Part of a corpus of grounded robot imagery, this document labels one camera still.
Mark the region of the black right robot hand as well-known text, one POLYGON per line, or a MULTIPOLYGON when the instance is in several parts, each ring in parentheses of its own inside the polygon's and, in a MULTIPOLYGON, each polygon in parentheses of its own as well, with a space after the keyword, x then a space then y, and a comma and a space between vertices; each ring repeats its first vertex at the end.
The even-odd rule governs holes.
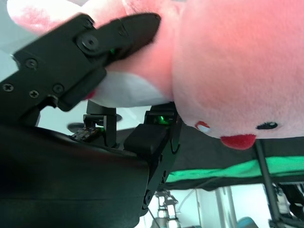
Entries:
POLYGON ((174 103, 153 106, 116 143, 116 110, 85 116, 72 136, 37 126, 46 106, 70 111, 106 67, 153 41, 161 18, 143 13, 96 29, 80 14, 18 50, 0 84, 0 225, 3 228, 133 228, 165 184, 179 152, 174 103))

